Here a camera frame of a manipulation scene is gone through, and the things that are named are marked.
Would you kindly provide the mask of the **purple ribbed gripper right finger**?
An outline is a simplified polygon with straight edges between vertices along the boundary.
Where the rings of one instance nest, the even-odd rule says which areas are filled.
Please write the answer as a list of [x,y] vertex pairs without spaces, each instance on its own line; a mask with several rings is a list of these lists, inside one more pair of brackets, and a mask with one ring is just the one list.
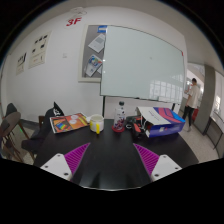
[[157,155],[139,144],[134,144],[134,147],[152,181],[157,181],[181,170],[181,167],[168,155]]

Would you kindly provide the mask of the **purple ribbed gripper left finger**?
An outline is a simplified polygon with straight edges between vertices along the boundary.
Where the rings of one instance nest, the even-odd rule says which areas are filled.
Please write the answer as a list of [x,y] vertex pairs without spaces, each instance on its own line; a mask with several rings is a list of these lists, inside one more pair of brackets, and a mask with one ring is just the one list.
[[41,169],[70,181],[89,146],[89,143],[83,144],[65,155],[57,153]]

